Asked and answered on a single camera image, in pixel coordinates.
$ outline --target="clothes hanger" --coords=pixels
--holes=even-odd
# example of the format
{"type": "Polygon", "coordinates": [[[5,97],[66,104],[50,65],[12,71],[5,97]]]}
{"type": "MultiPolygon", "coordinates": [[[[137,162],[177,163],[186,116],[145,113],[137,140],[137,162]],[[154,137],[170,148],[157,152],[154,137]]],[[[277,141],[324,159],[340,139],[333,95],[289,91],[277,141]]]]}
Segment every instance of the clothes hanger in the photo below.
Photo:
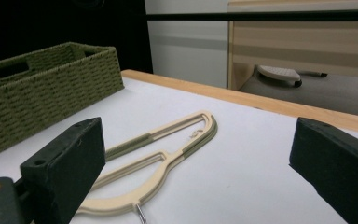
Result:
{"type": "Polygon", "coordinates": [[[168,172],[173,167],[184,161],[195,151],[213,139],[217,133],[217,123],[213,115],[208,111],[202,110],[106,150],[106,160],[110,161],[118,156],[133,151],[136,148],[146,146],[162,137],[176,133],[179,130],[201,121],[205,122],[205,126],[202,129],[193,132],[191,140],[175,152],[169,153],[166,150],[158,150],[114,171],[100,175],[91,188],[91,191],[107,185],[125,175],[140,170],[156,161],[162,161],[156,172],[153,173],[138,189],[114,198],[86,199],[80,205],[77,212],[93,215],[118,215],[132,210],[138,213],[142,223],[146,223],[145,215],[141,210],[141,205],[145,204],[158,192],[164,183],[168,172]]]}

